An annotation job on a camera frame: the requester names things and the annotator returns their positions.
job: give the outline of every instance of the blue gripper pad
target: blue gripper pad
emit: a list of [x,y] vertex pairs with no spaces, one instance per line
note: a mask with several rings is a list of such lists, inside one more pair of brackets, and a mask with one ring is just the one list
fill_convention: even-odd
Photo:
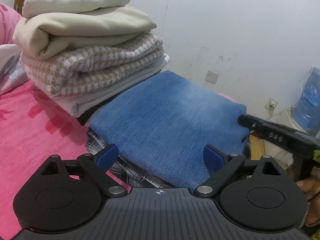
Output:
[[211,144],[207,144],[203,149],[203,160],[210,171],[217,172],[227,164],[229,158]]
[[116,162],[118,154],[118,147],[114,144],[109,144],[106,148],[93,156],[93,161],[100,169],[107,172]]

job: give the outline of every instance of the beige folded garment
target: beige folded garment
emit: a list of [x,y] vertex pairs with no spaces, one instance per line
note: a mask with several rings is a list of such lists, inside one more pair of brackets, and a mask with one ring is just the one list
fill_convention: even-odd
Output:
[[114,46],[156,28],[144,12],[130,6],[91,12],[44,13],[18,22],[13,41],[36,60],[86,46]]
[[20,57],[28,77],[51,97],[72,97],[106,88],[163,55],[162,39],[151,33],[114,47],[91,46],[35,60]]

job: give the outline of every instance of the pink bedsheet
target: pink bedsheet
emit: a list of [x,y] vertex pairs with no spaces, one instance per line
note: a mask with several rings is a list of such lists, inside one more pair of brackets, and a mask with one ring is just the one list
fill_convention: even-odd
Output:
[[[16,193],[48,156],[75,159],[87,152],[86,132],[87,127],[31,81],[0,96],[0,236],[4,240],[21,229],[12,208]],[[115,179],[111,172],[107,174]]]

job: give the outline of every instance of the blue plastic bottle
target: blue plastic bottle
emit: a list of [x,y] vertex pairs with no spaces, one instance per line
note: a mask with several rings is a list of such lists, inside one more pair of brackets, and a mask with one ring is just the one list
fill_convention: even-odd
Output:
[[293,119],[307,133],[314,135],[320,128],[320,70],[313,68],[303,88],[298,105],[292,109]]

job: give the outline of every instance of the electrical outlet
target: electrical outlet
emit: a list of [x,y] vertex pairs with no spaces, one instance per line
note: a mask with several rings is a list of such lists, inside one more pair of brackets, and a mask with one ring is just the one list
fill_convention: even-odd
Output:
[[274,100],[273,98],[269,98],[268,102],[266,103],[266,105],[264,107],[268,110],[274,110],[274,109],[276,109],[278,103],[279,102],[277,100]]
[[219,77],[219,73],[208,70],[207,76],[205,77],[205,81],[215,84],[218,80],[218,77]]

